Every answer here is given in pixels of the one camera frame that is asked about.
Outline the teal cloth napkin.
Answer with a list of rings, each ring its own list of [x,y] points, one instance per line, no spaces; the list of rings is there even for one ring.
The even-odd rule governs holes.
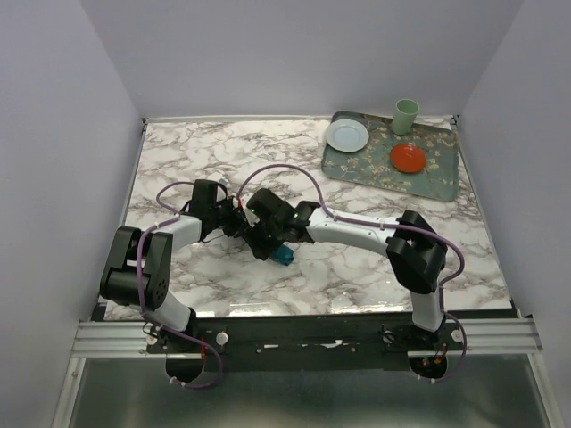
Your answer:
[[[290,266],[294,262],[294,251],[282,244],[270,254],[269,258],[282,266]]]

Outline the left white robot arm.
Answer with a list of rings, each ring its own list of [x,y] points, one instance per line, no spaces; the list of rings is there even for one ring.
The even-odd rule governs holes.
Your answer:
[[[205,243],[221,229],[234,204],[226,186],[208,179],[191,182],[192,195],[171,218],[146,230],[117,229],[100,281],[100,295],[118,305],[135,308],[142,317],[167,332],[179,352],[197,343],[196,313],[170,291],[172,255],[195,243]]]

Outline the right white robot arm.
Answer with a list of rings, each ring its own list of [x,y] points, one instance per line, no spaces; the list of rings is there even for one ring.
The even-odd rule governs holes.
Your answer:
[[[416,212],[407,210],[392,223],[331,211],[318,202],[292,206],[268,189],[260,189],[246,203],[256,218],[241,236],[257,259],[268,259],[284,243],[340,243],[388,258],[398,283],[410,292],[410,338],[423,350],[443,338],[444,320],[437,291],[447,246]]]

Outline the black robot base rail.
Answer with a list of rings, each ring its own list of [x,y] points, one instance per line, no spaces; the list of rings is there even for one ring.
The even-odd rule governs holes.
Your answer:
[[[429,376],[444,368],[447,357],[464,355],[468,340],[453,320],[426,333],[407,312],[206,317],[196,319],[188,335],[153,327],[146,350],[210,372],[419,368]]]

